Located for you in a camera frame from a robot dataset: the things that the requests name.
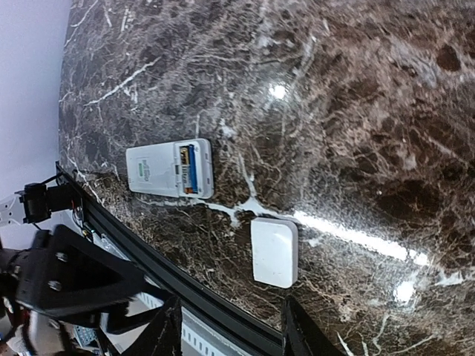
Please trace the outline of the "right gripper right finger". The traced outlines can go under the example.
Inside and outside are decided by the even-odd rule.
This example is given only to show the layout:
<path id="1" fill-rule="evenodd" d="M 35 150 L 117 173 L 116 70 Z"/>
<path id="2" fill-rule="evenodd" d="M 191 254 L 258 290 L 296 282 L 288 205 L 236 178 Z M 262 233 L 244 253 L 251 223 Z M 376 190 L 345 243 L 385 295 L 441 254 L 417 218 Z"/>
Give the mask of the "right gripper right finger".
<path id="1" fill-rule="evenodd" d="M 343 355 L 292 295 L 286 296 L 283 301 L 281 333 L 283 356 Z"/>

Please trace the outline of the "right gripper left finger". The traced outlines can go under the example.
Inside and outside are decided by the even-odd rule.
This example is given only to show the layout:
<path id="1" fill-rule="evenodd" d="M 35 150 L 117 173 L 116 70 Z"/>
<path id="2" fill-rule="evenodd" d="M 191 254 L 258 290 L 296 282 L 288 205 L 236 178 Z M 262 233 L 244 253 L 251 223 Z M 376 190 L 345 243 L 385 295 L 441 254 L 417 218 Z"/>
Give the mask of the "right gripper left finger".
<path id="1" fill-rule="evenodd" d="M 122 356 L 160 356 L 182 354 L 182 309 L 178 297 L 164 302 L 140 336 Z"/>

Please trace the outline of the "blue battery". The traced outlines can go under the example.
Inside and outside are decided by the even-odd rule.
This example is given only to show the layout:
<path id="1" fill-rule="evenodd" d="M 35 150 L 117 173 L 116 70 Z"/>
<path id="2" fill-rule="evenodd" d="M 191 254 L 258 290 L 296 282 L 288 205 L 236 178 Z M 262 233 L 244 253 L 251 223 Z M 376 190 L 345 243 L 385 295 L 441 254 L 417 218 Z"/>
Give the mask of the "blue battery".
<path id="1" fill-rule="evenodd" d="M 197 167 L 196 167 L 196 158 L 194 152 L 194 146 L 189 145 L 189 173 L 190 173 L 190 180 L 191 180 L 191 189 L 193 194 L 198 193 L 198 184 L 197 184 Z"/>

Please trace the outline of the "white battery compartment cover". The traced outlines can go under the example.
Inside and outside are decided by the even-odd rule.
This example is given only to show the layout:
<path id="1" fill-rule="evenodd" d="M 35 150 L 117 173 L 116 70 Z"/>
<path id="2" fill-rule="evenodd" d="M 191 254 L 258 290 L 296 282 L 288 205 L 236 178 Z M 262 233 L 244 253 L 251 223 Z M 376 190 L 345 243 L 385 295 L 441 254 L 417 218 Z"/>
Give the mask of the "white battery compartment cover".
<path id="1" fill-rule="evenodd" d="M 256 282 L 281 289 L 298 279 L 298 228 L 289 220 L 251 221 L 252 273 Z"/>

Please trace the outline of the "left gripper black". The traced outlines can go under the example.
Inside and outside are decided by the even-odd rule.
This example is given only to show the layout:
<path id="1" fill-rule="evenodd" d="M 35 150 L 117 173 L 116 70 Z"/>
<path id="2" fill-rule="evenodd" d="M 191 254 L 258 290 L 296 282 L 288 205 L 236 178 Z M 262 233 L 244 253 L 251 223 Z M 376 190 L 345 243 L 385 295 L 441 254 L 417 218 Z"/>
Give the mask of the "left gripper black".
<path id="1" fill-rule="evenodd" d="M 65 225 L 39 230 L 25 250 L 1 251 L 1 300 L 13 319 L 1 353 L 51 355 L 50 319 L 97 312 L 139 294 L 143 271 Z"/>

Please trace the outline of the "white remote control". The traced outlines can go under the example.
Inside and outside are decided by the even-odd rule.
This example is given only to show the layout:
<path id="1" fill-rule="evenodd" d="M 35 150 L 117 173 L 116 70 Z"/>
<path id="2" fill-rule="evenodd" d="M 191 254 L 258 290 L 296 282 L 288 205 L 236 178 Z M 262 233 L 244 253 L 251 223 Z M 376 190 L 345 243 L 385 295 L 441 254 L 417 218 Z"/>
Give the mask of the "white remote control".
<path id="1" fill-rule="evenodd" d="M 198 193 L 183 192 L 180 147 L 194 146 Z M 214 195 L 212 147 L 203 138 L 129 148 L 125 152 L 131 191 L 173 198 L 209 199 Z"/>

